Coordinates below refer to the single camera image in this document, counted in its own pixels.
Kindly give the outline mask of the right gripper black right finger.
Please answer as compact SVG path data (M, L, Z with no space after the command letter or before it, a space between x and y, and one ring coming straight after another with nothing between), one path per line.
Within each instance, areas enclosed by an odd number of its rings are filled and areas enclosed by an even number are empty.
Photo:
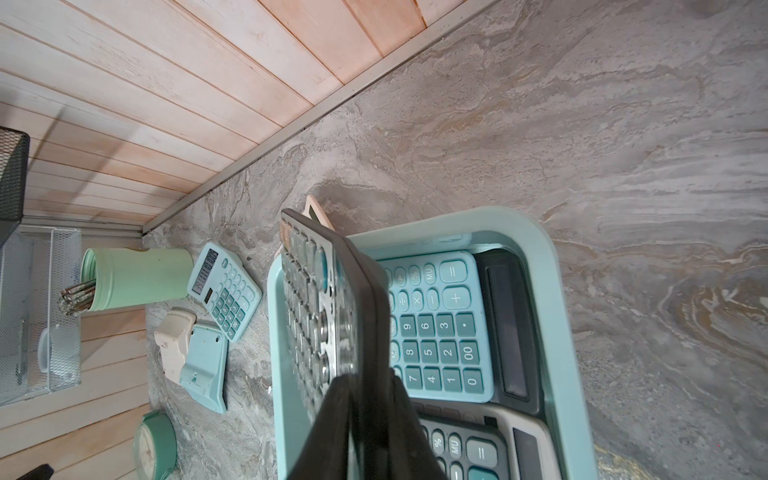
M445 479L402 380L390 372L389 478Z

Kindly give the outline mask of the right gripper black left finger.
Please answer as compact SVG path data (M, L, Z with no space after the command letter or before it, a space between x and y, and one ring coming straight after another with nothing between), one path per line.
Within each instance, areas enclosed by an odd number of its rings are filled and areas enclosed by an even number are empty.
M289 480L347 478L353 380L345 374L331 382Z

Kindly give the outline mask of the black calculator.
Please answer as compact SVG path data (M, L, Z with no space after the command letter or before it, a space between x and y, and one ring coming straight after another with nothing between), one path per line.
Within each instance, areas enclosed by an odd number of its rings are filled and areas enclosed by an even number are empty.
M492 403L416 400L422 431L449 479L560 479L546 425Z

